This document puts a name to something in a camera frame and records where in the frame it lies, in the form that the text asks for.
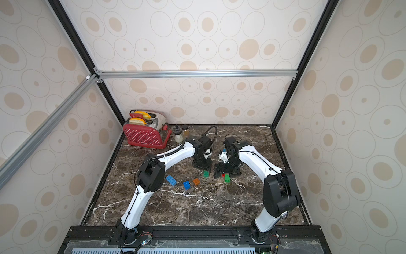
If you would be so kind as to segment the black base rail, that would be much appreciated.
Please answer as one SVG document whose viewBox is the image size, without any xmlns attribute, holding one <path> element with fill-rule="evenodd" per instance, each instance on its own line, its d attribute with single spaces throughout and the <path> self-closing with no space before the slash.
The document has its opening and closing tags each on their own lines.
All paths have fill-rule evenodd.
<svg viewBox="0 0 406 254">
<path fill-rule="evenodd" d="M 116 226 L 73 226 L 60 254 L 329 254 L 320 226 L 276 226 L 261 242 L 249 226 L 140 226 L 125 244 Z"/>
</svg>

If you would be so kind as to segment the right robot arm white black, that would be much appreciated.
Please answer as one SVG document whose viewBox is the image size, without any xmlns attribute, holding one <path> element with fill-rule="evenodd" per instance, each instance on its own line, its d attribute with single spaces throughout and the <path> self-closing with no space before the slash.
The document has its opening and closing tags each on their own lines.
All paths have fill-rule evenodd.
<svg viewBox="0 0 406 254">
<path fill-rule="evenodd" d="M 246 164 L 263 183 L 264 208 L 253 220 L 251 229 L 253 241 L 263 244 L 274 234 L 274 226 L 300 203 L 295 175 L 272 164 L 246 140 L 227 137 L 223 144 L 221 161 L 214 166 L 215 178 L 240 176 L 241 167 Z"/>
</svg>

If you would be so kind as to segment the aluminium left frame bar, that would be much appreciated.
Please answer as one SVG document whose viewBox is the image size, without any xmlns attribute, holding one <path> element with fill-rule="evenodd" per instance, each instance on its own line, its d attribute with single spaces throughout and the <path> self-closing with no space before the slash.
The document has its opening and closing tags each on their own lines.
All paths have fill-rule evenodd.
<svg viewBox="0 0 406 254">
<path fill-rule="evenodd" d="M 50 114 L 25 142 L 1 166 L 1 187 L 4 187 L 20 169 L 44 139 L 76 105 L 80 98 L 96 83 L 97 74 L 88 76 L 76 89 Z"/>
</svg>

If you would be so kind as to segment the blue small lego brick front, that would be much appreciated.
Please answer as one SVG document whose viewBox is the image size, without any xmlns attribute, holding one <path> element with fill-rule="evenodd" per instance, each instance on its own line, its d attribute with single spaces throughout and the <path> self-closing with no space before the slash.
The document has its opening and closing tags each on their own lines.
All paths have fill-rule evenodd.
<svg viewBox="0 0 406 254">
<path fill-rule="evenodd" d="M 191 189 L 191 185 L 188 181 L 183 182 L 183 186 L 184 186 L 185 190 Z"/>
</svg>

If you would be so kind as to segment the yellow toy toast slice back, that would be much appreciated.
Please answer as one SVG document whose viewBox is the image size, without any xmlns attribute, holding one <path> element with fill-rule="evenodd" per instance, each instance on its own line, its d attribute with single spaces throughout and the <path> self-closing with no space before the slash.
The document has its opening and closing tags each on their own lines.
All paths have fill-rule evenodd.
<svg viewBox="0 0 406 254">
<path fill-rule="evenodd" d="M 140 118 L 140 119 L 144 119 L 144 120 L 152 119 L 152 117 L 149 113 L 143 112 L 143 111 L 134 111 L 134 110 L 130 112 L 130 117 L 131 118 Z"/>
</svg>

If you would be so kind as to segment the green small lego brick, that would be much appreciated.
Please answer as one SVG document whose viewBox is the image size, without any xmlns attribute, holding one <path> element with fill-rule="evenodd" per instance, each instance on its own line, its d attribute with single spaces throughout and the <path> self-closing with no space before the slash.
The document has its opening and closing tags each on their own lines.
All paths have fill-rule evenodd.
<svg viewBox="0 0 406 254">
<path fill-rule="evenodd" d="M 225 175 L 224 175 L 224 182 L 225 182 L 225 183 L 230 183 L 230 182 L 231 182 L 231 178 L 230 178 L 230 175 L 229 175 L 229 174 L 225 174 Z"/>
</svg>

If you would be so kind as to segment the aluminium horizontal frame bar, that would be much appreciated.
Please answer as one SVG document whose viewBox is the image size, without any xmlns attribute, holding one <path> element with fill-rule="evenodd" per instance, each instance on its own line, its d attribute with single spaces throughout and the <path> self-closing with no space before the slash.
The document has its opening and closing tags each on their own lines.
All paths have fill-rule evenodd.
<svg viewBox="0 0 406 254">
<path fill-rule="evenodd" d="M 295 69 L 259 70 L 165 70 L 165 71 L 97 71 L 102 79 L 110 78 L 236 78 L 295 77 Z"/>
</svg>

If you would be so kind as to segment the white salt shaker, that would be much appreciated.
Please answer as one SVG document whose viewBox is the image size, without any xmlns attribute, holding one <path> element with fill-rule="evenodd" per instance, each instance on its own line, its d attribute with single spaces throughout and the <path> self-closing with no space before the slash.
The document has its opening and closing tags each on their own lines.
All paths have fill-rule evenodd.
<svg viewBox="0 0 406 254">
<path fill-rule="evenodd" d="M 174 140 L 177 144 L 181 144 L 184 141 L 184 133 L 181 126 L 175 126 L 173 129 Z"/>
</svg>

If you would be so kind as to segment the light blue long lego brick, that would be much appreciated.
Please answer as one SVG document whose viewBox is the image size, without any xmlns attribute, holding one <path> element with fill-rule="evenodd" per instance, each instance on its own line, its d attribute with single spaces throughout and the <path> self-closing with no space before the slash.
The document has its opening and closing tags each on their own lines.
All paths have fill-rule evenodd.
<svg viewBox="0 0 406 254">
<path fill-rule="evenodd" d="M 171 175 L 168 175 L 166 177 L 166 180 L 169 182 L 171 186 L 176 186 L 177 184 L 177 181 Z"/>
</svg>

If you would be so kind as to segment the yellow toy toast slice front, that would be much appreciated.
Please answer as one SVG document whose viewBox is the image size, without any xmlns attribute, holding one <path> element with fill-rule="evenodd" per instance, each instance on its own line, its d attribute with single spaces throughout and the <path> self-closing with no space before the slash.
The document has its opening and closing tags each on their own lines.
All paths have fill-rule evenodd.
<svg viewBox="0 0 406 254">
<path fill-rule="evenodd" d="M 141 118 L 138 118 L 138 117 L 133 117 L 133 118 L 129 119 L 129 124 L 145 126 L 145 125 L 147 125 L 147 122 L 144 119 L 141 119 Z"/>
</svg>

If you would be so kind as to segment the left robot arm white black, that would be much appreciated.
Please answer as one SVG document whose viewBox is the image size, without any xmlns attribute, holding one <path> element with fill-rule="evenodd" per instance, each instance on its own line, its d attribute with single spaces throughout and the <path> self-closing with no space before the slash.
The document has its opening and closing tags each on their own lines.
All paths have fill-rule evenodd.
<svg viewBox="0 0 406 254">
<path fill-rule="evenodd" d="M 145 157 L 135 175 L 135 192 L 131 202 L 116 224 L 120 247 L 135 242 L 141 215 L 150 197 L 162 187 L 166 171 L 187 158 L 192 159 L 194 167 L 210 171 L 213 146 L 214 140 L 203 134 L 199 139 L 187 138 L 181 145 L 164 153 L 150 153 Z"/>
</svg>

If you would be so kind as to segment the yellow toy toast slice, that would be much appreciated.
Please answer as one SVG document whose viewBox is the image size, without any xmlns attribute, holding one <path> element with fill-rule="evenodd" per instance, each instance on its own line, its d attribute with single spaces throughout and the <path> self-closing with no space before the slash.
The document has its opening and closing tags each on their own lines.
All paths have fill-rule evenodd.
<svg viewBox="0 0 406 254">
<path fill-rule="evenodd" d="M 149 113 L 143 112 L 143 111 L 134 111 L 134 110 L 130 112 L 130 117 L 131 118 L 140 118 L 140 119 L 144 119 L 144 120 L 152 119 L 152 117 Z"/>
<path fill-rule="evenodd" d="M 129 124 L 145 126 L 145 125 L 147 125 L 147 122 L 144 119 L 141 119 L 141 118 L 138 118 L 138 117 L 133 117 L 133 118 L 129 119 Z"/>
</svg>

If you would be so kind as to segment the brown pepper shaker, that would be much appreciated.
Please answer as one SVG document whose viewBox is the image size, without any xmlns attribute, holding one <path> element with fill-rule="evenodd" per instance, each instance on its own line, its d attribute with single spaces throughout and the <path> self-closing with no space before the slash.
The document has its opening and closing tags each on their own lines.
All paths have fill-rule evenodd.
<svg viewBox="0 0 406 254">
<path fill-rule="evenodd" d="M 182 125 L 181 126 L 184 137 L 187 138 L 190 136 L 190 131 L 189 131 L 189 127 L 187 125 Z"/>
</svg>

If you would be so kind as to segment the red toy toaster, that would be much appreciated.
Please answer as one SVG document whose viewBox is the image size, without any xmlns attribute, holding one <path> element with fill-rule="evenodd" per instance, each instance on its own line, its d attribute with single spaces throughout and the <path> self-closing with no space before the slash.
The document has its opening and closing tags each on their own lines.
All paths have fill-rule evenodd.
<svg viewBox="0 0 406 254">
<path fill-rule="evenodd" d="M 123 132 L 128 140 L 128 144 L 152 149 L 165 148 L 172 134 L 166 117 L 157 112 L 144 112 L 149 113 L 152 117 L 152 119 L 146 120 L 147 125 L 129 124 L 131 117 L 123 125 Z"/>
</svg>

